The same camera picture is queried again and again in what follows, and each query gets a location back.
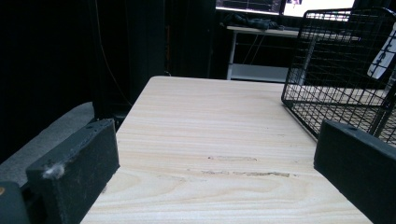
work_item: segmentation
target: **wood grain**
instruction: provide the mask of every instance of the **wood grain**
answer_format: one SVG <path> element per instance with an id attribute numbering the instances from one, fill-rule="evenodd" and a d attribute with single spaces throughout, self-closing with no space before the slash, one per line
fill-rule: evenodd
<path id="1" fill-rule="evenodd" d="M 154 77 L 117 138 L 121 168 L 82 223 L 370 223 L 313 168 L 283 85 Z"/>

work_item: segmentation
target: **white shelf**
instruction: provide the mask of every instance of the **white shelf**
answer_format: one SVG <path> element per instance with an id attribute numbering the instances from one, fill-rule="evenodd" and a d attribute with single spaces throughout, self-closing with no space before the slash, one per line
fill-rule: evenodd
<path id="1" fill-rule="evenodd" d="M 298 31 L 288 31 L 288 30 L 260 30 L 256 28 L 249 27 L 238 27 L 238 26 L 227 26 L 227 29 L 232 30 L 236 34 L 251 34 L 251 35 L 272 35 L 288 38 L 297 38 Z"/>
<path id="2" fill-rule="evenodd" d="M 288 68 L 234 63 L 231 79 L 285 82 Z"/>

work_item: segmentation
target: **black fabric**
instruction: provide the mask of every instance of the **black fabric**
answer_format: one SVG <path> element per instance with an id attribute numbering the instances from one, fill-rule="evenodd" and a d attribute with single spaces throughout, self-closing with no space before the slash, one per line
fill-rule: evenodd
<path id="1" fill-rule="evenodd" d="M 242 25 L 246 27 L 261 29 L 261 30 L 268 30 L 268 29 L 277 29 L 279 26 L 276 22 L 263 19 L 263 18 L 249 18 L 248 16 L 242 14 L 230 14 L 224 18 L 223 22 L 221 23 L 223 26 L 228 25 Z"/>

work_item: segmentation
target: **desk shelf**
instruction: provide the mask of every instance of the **desk shelf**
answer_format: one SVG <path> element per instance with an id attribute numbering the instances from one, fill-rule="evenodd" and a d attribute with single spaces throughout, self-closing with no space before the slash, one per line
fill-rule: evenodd
<path id="1" fill-rule="evenodd" d="M 233 44 L 230 55 L 230 61 L 228 66 L 227 79 L 239 79 L 239 80 L 252 80 L 252 81 L 267 81 L 267 82 L 285 82 L 286 76 L 288 73 L 288 67 L 280 67 L 280 66 L 268 66 L 275 65 L 268 62 L 265 64 L 256 64 L 253 63 L 256 56 L 260 55 L 260 48 L 277 48 L 277 49 L 287 49 L 284 46 L 268 46 L 264 45 L 262 42 L 267 41 L 267 39 L 258 38 L 259 35 L 262 37 L 266 36 L 274 36 L 279 38 L 296 38 L 298 32 L 296 31 L 279 31 L 279 30 L 259 30 L 245 27 L 232 27 L 228 26 L 227 29 L 233 31 Z M 255 35 L 253 43 L 248 44 L 250 49 L 247 52 L 247 56 L 245 60 L 238 62 L 238 60 L 234 59 L 235 48 L 238 46 L 246 46 L 246 43 L 238 43 L 237 36 L 241 35 Z"/>
<path id="2" fill-rule="evenodd" d="M 288 68 L 234 63 L 232 79 L 285 82 Z"/>

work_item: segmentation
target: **metal cage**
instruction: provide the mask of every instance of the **metal cage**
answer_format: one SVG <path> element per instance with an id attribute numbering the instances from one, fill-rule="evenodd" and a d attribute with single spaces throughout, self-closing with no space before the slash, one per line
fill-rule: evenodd
<path id="1" fill-rule="evenodd" d="M 396 145 L 395 22 L 379 7 L 304 14 L 282 102 L 315 137 L 330 119 Z"/>

